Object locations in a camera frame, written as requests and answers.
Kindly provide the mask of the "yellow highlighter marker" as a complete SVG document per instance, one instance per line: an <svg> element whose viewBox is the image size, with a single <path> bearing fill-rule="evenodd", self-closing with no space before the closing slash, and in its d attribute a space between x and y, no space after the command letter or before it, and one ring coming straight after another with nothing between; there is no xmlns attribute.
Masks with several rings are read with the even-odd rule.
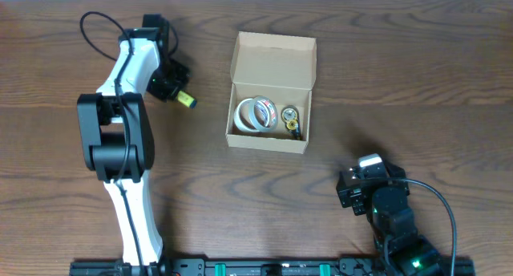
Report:
<svg viewBox="0 0 513 276"><path fill-rule="evenodd" d="M197 105L197 100L192 95L189 95L187 92L181 90L176 94L176 100L183 104L187 108L193 109Z"/></svg>

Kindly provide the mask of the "white masking tape roll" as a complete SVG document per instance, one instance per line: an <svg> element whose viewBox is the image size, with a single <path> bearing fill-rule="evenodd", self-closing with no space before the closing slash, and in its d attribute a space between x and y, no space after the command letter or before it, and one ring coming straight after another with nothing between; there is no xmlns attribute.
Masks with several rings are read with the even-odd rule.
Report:
<svg viewBox="0 0 513 276"><path fill-rule="evenodd" d="M249 102L252 100L252 98L247 98L247 99L244 99L242 100L236 107L236 110L235 110L235 115L233 117L234 119L234 124L236 125L236 127L241 131L241 132L249 132L249 133L258 133L258 130L255 129L255 128L250 128L248 127L246 124L243 123L242 121L242 117L241 117L241 114L240 114L240 111L241 111L241 108L245 105L245 104L249 104Z"/></svg>

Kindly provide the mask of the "clear adhesive tape roll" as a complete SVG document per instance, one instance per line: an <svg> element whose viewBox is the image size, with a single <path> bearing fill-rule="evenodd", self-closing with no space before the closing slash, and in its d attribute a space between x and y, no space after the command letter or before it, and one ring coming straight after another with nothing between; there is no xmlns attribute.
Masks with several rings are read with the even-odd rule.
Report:
<svg viewBox="0 0 513 276"><path fill-rule="evenodd" d="M262 124L257 112L265 115ZM272 132L277 127L277 108L274 102L265 96L251 98L248 102L248 116L252 125L251 132Z"/></svg>

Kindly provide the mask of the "brown cardboard box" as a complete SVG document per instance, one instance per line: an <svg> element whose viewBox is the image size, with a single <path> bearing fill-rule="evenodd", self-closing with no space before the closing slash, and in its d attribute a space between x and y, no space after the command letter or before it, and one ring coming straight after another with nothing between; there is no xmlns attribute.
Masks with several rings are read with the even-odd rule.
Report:
<svg viewBox="0 0 513 276"><path fill-rule="evenodd" d="M317 75L315 38L240 32L236 38L230 69L232 79L225 135L233 148L253 148L302 154L309 143L312 91ZM272 132L241 132L234 124L237 105L244 99L265 96L277 108L277 127ZM299 111L301 139L295 140L281 119L284 107ZM248 104L240 111L252 128Z"/></svg>

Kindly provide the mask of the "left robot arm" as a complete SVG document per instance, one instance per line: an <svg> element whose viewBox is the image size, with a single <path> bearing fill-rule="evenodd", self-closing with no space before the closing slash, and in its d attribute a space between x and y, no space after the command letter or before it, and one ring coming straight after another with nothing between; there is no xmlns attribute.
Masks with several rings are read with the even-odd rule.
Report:
<svg viewBox="0 0 513 276"><path fill-rule="evenodd" d="M194 108L185 86L189 70L172 56L177 33L160 14L146 14L139 28L120 30L119 55L111 74L91 94L77 100L79 130L87 168L109 193L123 240L123 256L112 267L79 262L71 274L169 275L164 243L151 205L149 176L155 142L145 94Z"/></svg>

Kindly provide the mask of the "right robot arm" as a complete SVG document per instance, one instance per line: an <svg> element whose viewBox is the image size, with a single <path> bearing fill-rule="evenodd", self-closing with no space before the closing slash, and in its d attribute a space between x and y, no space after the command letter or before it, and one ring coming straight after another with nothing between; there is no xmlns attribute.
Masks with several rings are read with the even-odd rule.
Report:
<svg viewBox="0 0 513 276"><path fill-rule="evenodd" d="M450 275L450 263L418 232L405 176L402 168L354 168L339 173L337 195L370 223L379 253L372 261L376 275Z"/></svg>

